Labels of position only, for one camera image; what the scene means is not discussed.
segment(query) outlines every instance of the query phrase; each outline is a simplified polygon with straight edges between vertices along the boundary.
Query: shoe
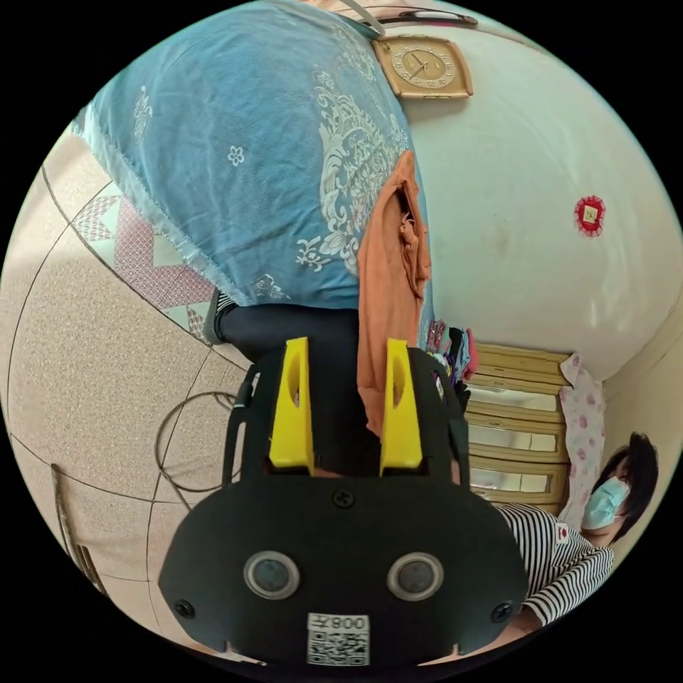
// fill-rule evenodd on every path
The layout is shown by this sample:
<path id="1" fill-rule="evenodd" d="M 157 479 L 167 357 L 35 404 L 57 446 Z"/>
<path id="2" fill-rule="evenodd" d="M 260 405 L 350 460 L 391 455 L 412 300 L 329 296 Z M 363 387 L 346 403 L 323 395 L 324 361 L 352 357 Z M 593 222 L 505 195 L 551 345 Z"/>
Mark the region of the shoe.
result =
<path id="1" fill-rule="evenodd" d="M 221 294 L 218 289 L 213 291 L 203 329 L 204 338 L 209 344 L 215 346 L 225 344 L 226 341 L 218 330 L 218 319 L 227 308 L 234 308 L 236 305 L 235 301 L 227 294 Z"/>

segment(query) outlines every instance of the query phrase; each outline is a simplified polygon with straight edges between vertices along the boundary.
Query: qr code label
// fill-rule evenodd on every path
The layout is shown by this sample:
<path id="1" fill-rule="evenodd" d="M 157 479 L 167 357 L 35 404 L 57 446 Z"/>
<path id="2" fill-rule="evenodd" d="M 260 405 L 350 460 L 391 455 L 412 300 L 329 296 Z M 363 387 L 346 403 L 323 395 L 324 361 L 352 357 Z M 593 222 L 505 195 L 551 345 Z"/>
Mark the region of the qr code label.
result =
<path id="1" fill-rule="evenodd" d="M 370 664 L 370 620 L 363 615 L 309 614 L 309 664 L 366 667 Z"/>

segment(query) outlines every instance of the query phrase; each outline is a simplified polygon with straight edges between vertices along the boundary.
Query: tiled floor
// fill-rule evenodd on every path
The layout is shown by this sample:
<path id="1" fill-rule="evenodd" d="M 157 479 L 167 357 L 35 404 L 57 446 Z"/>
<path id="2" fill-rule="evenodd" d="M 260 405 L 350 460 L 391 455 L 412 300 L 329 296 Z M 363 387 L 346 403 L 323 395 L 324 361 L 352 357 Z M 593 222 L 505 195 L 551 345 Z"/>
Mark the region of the tiled floor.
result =
<path id="1" fill-rule="evenodd" d="M 156 585 L 186 512 L 159 476 L 154 440 L 174 406 L 200 391 L 234 392 L 248 367 L 235 349 L 202 339 L 211 292 L 85 145 L 62 136 L 28 193 L 2 272 L 3 414 L 21 474 L 59 542 L 51 463 L 64 473 L 75 542 L 90 550 L 114 603 L 197 649 Z M 220 483 L 227 420 L 208 397 L 169 422 L 161 446 L 174 480 Z"/>

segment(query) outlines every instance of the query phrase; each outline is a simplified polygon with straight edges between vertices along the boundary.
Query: black hair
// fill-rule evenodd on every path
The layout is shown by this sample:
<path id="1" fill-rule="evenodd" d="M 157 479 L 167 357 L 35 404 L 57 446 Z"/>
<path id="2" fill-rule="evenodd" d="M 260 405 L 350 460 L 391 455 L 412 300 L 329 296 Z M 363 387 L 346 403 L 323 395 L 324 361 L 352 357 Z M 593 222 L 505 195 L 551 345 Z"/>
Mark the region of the black hair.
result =
<path id="1" fill-rule="evenodd" d="M 630 488 L 624 508 L 624 523 L 610 545 L 623 538 L 642 517 L 652 501 L 657 486 L 660 468 L 657 464 L 657 449 L 645 434 L 631 434 L 628 446 L 622 446 L 607 462 L 595 482 L 592 493 L 612 477 L 623 460 L 628 458 L 627 483 Z"/>

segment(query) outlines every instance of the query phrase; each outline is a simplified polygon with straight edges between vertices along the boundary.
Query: qr code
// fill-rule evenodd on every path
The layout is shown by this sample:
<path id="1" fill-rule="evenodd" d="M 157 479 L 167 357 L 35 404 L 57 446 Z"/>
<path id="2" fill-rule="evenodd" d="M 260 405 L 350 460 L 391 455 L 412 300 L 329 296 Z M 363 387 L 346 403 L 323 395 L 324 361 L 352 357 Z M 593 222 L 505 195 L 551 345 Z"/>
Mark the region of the qr code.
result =
<path id="1" fill-rule="evenodd" d="M 308 663 L 328 667 L 367 666 L 370 663 L 370 634 L 310 631 Z"/>

